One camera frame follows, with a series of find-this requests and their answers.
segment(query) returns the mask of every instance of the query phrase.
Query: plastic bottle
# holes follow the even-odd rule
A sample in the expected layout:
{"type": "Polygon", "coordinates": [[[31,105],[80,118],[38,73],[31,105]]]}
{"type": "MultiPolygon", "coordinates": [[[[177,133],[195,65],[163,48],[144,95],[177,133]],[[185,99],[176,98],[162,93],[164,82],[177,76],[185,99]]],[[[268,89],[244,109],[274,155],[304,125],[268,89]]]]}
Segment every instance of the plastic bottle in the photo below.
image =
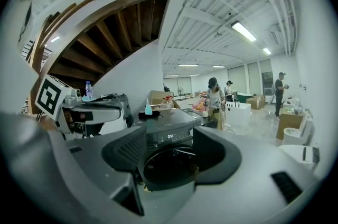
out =
{"type": "Polygon", "coordinates": [[[87,98],[93,97],[93,89],[91,87],[90,81],[86,82],[86,96],[87,96],[87,98]]]}
{"type": "Polygon", "coordinates": [[[148,98],[147,98],[146,109],[145,109],[144,112],[145,112],[146,115],[152,115],[153,114],[153,110],[152,110],[152,107],[149,104],[148,98]]]}
{"type": "Polygon", "coordinates": [[[167,96],[166,98],[162,98],[163,101],[161,103],[161,108],[174,108],[174,103],[171,101],[170,98],[173,98],[173,97],[167,96]]]}

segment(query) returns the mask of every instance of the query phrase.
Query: black shirt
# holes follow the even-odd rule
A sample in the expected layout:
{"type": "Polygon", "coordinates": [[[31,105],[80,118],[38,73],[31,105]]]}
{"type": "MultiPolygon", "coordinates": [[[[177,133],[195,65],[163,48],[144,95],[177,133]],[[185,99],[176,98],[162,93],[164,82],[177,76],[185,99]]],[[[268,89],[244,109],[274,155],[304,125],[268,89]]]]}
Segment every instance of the black shirt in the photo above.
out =
{"type": "Polygon", "coordinates": [[[284,90],[279,90],[278,87],[283,87],[283,82],[280,79],[277,79],[275,82],[276,96],[282,96],[284,90]]]}

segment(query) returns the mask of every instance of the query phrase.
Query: staircase underside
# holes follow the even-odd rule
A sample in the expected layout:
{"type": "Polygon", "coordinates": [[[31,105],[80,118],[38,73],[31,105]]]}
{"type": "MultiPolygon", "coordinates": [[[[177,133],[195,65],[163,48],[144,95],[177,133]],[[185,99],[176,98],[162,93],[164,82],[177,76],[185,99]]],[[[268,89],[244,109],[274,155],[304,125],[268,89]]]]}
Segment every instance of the staircase underside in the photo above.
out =
{"type": "Polygon", "coordinates": [[[107,72],[158,39],[168,0],[117,0],[86,17],[47,60],[51,74],[85,93],[107,72]]]}

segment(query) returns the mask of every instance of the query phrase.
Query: white ceiling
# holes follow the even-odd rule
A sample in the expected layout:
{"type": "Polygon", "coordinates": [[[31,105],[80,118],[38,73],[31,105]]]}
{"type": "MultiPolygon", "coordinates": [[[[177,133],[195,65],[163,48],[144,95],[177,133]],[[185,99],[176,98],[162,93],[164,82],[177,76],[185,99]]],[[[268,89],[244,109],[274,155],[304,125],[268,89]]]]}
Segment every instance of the white ceiling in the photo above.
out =
{"type": "MultiPolygon", "coordinates": [[[[62,0],[33,0],[34,18],[45,15],[48,7],[58,1],[62,0]]],[[[288,42],[293,51],[295,28],[292,24],[295,22],[291,0],[273,0],[272,3],[274,6],[271,0],[185,0],[178,6],[181,11],[175,26],[162,27],[162,31],[172,29],[162,52],[163,74],[187,76],[213,71],[213,65],[236,66],[266,57],[263,48],[269,48],[273,54],[283,53],[286,29],[290,31],[288,42]],[[233,30],[230,25],[234,21],[240,21],[257,41],[249,42],[233,30]],[[181,68],[177,66],[179,63],[199,66],[181,68]]],[[[55,41],[48,48],[55,50],[57,46],[55,41]]]]}

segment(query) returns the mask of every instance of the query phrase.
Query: blue spray bottle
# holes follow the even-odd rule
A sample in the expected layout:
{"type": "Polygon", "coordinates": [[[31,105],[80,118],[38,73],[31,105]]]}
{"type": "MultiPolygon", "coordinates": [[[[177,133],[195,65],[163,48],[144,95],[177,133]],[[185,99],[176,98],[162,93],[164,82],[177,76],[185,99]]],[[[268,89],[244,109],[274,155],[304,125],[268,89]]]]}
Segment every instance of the blue spray bottle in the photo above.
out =
{"type": "Polygon", "coordinates": [[[153,114],[153,110],[152,110],[152,107],[149,104],[148,98],[147,98],[146,109],[145,109],[144,112],[145,112],[146,115],[152,115],[153,114]]]}

